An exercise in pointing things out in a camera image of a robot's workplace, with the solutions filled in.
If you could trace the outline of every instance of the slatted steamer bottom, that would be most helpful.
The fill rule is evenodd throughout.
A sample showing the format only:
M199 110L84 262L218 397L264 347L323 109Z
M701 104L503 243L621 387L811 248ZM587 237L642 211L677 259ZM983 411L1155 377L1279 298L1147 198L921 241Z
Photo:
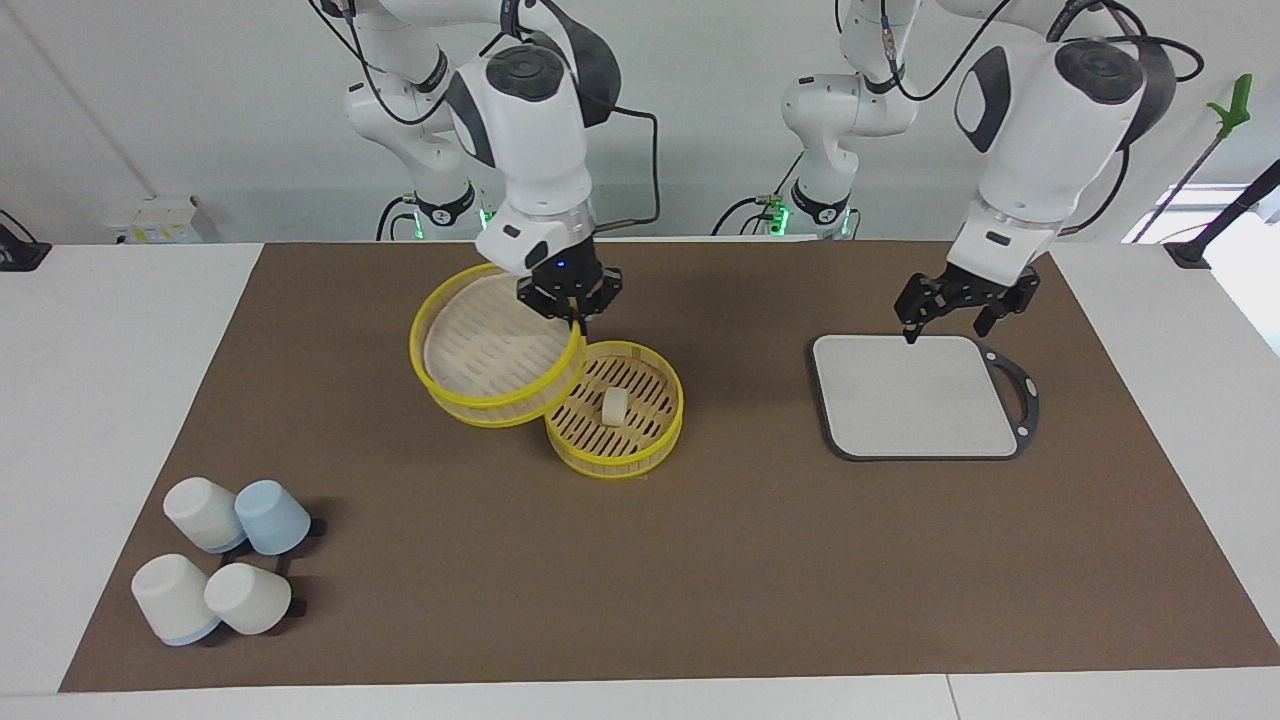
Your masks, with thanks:
M604 392L627 391L626 420L602 421ZM671 365L657 352L628 342L586 348L582 380L547 418L556 451L575 470L593 478L641 475L671 454L684 419L684 391Z

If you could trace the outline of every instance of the blue cup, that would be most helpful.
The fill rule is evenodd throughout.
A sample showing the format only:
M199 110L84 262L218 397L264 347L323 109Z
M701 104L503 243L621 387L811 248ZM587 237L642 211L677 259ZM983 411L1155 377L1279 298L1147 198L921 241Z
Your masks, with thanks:
M257 480L236 496L236 515L261 555L282 555L311 530L311 515L275 480Z

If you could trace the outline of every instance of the white tray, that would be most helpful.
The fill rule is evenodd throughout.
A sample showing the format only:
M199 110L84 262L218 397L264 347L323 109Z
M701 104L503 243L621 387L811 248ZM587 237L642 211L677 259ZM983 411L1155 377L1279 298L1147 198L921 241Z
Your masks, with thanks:
M827 438L847 460L1007 460L1036 434L1036 383L966 337L824 336L810 359ZM997 369L1021 407L1005 407Z

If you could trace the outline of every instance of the brown table mat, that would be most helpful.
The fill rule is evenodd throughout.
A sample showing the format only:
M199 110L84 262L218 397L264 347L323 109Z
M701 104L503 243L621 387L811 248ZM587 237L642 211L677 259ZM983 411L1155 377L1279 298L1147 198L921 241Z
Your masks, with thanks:
M805 351L897 331L942 243L607 245L593 328L662 352L684 436L644 480L579 477L540 424L480 430L407 357L467 246L269 246L63 691L1280 665L1271 638L1052 261L989 343L1043 396L1006 462L854 464ZM972 313L931 327L969 332ZM329 520L271 637L168 648L129 594L202 474L282 480Z

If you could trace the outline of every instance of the white table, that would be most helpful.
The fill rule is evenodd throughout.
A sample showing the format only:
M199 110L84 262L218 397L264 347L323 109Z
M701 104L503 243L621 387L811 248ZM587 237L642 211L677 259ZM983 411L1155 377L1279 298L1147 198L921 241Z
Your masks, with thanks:
M59 247L0 275L0 717L1280 717L1280 669L56 696L260 250ZM1157 247L1053 256L1280 637L1280 359Z

